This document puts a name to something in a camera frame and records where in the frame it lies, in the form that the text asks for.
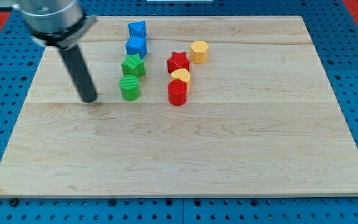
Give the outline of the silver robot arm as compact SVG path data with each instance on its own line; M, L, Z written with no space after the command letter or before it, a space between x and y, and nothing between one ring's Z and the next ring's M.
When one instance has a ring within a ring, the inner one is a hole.
M58 49L81 100L94 102L98 94L78 42L97 23L97 17L87 15L79 0L16 0L15 3L14 9L22 14L32 40Z

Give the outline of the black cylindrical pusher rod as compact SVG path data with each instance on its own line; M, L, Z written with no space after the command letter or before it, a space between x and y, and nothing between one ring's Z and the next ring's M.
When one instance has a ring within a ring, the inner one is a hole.
M98 97L98 93L88 71L88 67L86 66L80 47L75 45L66 50L59 50L59 53L82 102L94 102Z

